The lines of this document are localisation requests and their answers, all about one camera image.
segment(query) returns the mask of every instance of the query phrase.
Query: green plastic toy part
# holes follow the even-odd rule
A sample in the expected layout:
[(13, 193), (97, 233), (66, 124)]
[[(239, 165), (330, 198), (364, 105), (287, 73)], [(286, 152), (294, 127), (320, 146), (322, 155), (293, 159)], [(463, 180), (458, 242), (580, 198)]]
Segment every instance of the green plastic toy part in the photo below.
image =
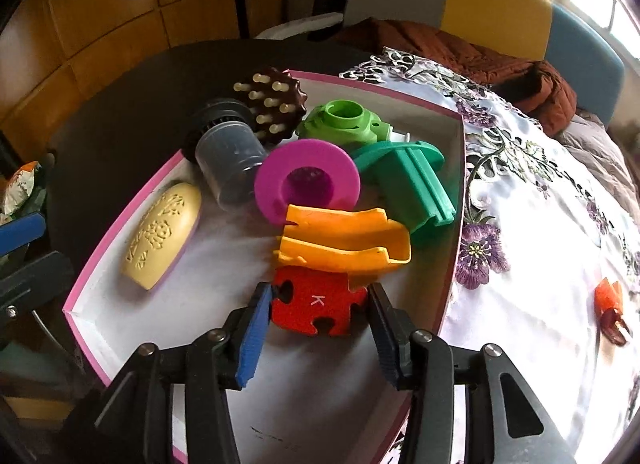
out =
[(316, 106), (298, 125), (300, 139), (321, 139), (345, 149), (387, 140), (391, 126), (352, 100), (330, 100)]
[(363, 183), (376, 184), (387, 202), (389, 217), (403, 224), (415, 247), (423, 247), (433, 228), (456, 218), (456, 208), (435, 172), (444, 157), (428, 142), (378, 142), (353, 153)]

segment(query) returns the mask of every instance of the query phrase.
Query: red puzzle piece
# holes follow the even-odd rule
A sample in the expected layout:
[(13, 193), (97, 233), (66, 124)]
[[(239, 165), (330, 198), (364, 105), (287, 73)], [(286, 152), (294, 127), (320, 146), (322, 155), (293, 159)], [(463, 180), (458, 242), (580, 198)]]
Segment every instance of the red puzzle piece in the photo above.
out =
[(367, 289), (360, 287), (351, 292), (349, 277), (343, 272), (324, 272), (295, 265), (276, 269), (274, 285), (289, 280), (293, 285), (293, 298), (289, 303), (279, 299), (271, 304), (271, 320), (277, 326), (316, 336), (318, 329), (314, 321), (329, 318), (334, 326), (330, 336), (347, 336), (351, 325), (351, 305), (363, 306), (367, 300)]

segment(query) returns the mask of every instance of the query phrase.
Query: yellow soap bar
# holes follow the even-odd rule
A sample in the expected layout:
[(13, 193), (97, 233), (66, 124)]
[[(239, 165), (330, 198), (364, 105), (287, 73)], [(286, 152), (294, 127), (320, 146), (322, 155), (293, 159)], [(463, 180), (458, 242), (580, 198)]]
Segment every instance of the yellow soap bar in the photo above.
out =
[(378, 274), (411, 261), (409, 231), (384, 209), (350, 213), (290, 205), (275, 251), (282, 265), (349, 274)]
[(130, 239), (122, 260), (122, 274), (151, 290), (182, 254), (198, 220), (201, 203), (200, 190), (186, 182), (162, 193)]

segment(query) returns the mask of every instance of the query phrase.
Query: blue gripper pad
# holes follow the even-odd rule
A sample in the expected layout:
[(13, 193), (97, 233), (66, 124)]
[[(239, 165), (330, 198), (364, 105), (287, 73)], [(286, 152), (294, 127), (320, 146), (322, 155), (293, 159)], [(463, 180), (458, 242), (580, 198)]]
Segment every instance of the blue gripper pad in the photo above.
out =
[(0, 256), (40, 238), (45, 229), (44, 217), (39, 213), (31, 213), (0, 225)]
[(273, 291), (268, 283), (259, 284), (262, 286), (262, 294), (255, 305), (254, 315), (249, 322), (249, 326), (244, 333), (244, 339), (240, 345), (238, 357), (238, 371), (236, 371), (236, 381), (244, 388), (246, 383), (255, 375), (255, 368), (258, 366), (258, 359), (262, 352), (264, 338), (269, 327), (269, 314), (271, 309), (271, 298)]

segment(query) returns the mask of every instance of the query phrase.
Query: yellow headboard panel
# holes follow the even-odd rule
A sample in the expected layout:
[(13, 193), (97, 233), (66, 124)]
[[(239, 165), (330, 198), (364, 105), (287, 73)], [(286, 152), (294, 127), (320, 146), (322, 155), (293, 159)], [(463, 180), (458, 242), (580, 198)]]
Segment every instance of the yellow headboard panel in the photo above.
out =
[(446, 0), (440, 28), (502, 54), (541, 60), (551, 16), (550, 0)]

